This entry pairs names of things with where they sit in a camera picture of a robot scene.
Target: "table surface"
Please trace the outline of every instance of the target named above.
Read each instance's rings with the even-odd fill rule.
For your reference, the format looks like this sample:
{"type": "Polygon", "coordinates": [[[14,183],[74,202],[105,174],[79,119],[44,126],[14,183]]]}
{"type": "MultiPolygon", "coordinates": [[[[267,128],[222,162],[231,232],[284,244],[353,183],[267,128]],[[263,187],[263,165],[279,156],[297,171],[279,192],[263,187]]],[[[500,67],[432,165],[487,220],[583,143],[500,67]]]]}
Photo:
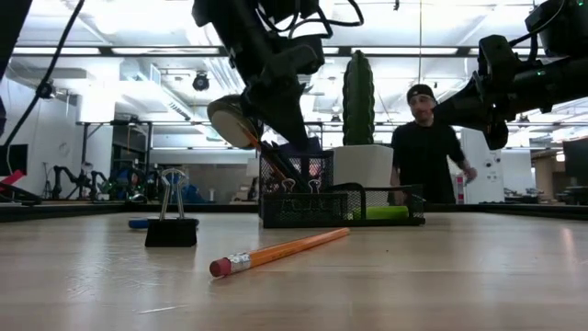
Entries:
{"type": "Polygon", "coordinates": [[[129,214],[0,224],[12,330],[585,330],[588,226],[428,214],[214,280],[209,263],[325,229],[199,215],[198,248],[143,247],[129,214]]]}

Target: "black cap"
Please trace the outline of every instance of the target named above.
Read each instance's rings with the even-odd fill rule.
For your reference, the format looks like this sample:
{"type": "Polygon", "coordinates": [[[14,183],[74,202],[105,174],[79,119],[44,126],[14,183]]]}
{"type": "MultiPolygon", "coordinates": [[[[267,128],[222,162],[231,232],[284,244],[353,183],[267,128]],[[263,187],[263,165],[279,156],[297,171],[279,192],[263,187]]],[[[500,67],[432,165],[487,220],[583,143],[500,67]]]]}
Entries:
{"type": "Polygon", "coordinates": [[[435,94],[433,94],[431,87],[426,84],[417,84],[411,87],[406,93],[406,102],[410,103],[411,98],[418,95],[426,95],[435,100],[435,94]]]}

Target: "green highlighter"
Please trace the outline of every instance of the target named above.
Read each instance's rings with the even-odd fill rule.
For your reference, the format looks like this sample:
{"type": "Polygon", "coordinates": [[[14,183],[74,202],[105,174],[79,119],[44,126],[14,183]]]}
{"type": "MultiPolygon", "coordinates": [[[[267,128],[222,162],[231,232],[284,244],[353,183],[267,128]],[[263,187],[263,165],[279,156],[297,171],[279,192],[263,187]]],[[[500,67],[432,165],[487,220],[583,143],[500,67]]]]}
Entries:
{"type": "MultiPolygon", "coordinates": [[[[367,207],[366,219],[368,220],[394,220],[404,221],[408,219],[409,212],[406,206],[367,207]]],[[[361,210],[353,211],[353,219],[361,220],[361,210]]]]}

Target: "white planter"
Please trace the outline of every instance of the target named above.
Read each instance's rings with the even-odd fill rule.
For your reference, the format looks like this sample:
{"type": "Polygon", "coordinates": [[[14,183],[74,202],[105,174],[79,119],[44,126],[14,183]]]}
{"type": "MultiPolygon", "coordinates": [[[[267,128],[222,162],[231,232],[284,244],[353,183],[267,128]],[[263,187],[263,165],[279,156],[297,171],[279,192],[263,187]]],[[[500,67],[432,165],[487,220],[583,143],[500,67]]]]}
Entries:
{"type": "Polygon", "coordinates": [[[334,149],[334,184],[358,183],[364,188],[389,188],[393,150],[381,145],[334,149]]]}

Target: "cactus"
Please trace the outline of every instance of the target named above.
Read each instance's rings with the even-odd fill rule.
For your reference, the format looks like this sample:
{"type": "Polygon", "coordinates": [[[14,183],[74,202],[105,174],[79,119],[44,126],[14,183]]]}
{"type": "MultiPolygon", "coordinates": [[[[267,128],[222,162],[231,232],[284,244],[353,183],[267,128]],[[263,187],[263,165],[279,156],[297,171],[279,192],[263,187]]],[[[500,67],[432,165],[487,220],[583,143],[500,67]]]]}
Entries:
{"type": "Polygon", "coordinates": [[[366,55],[356,51],[343,82],[343,145],[374,143],[374,75],[366,55]]]}

